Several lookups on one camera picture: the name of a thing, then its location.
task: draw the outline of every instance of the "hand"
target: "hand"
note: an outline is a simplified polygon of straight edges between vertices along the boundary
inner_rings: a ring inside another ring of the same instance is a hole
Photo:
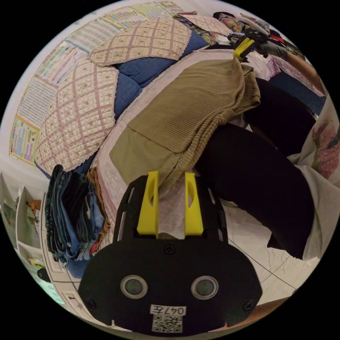
[[[270,54],[272,56],[279,57],[283,60],[287,60],[288,51],[284,47],[280,47],[271,41],[266,41],[260,45],[260,48],[255,49],[259,54]]]

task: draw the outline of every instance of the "khaki cloth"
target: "khaki cloth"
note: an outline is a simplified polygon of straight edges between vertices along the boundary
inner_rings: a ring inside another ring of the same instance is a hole
[[[194,167],[218,126],[259,104],[252,67],[238,59],[198,62],[130,121],[111,161],[127,184],[158,170],[162,194]]]

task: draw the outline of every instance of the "pink quilted cushion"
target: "pink quilted cushion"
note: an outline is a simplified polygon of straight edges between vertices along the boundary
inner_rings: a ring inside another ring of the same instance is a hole
[[[52,174],[57,164],[70,171],[92,156],[114,126],[118,70],[98,67],[87,56],[60,85],[41,126],[37,165]]]
[[[177,20],[159,18],[118,33],[93,50],[89,58],[98,66],[146,57],[179,60],[190,37],[191,30]]]

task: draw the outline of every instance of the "tiled floor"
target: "tiled floor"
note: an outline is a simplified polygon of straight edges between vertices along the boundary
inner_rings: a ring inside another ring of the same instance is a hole
[[[270,231],[238,209],[227,208],[228,238],[252,262],[262,285],[259,304],[286,298],[299,288],[319,260],[301,261],[283,250],[267,248]]]

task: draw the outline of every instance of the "person's arm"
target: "person's arm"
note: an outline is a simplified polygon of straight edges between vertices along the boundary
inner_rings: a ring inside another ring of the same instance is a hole
[[[273,312],[277,307],[281,306],[288,299],[289,297],[286,297],[284,299],[267,302],[266,304],[257,305],[246,320],[238,323],[235,326],[228,327],[228,325],[226,325],[225,327],[219,328],[216,331],[232,329],[235,327],[247,325],[251,322],[258,321]]]
[[[284,47],[278,46],[271,41],[266,41],[265,43],[261,44],[261,47],[256,51],[260,54],[274,55],[287,61],[302,75],[304,75],[321,93],[325,95],[324,88],[321,85],[320,78],[315,68],[306,61],[288,52]]]
[[[303,74],[321,93],[325,95],[320,78],[312,65],[289,52],[287,54],[286,61]]]

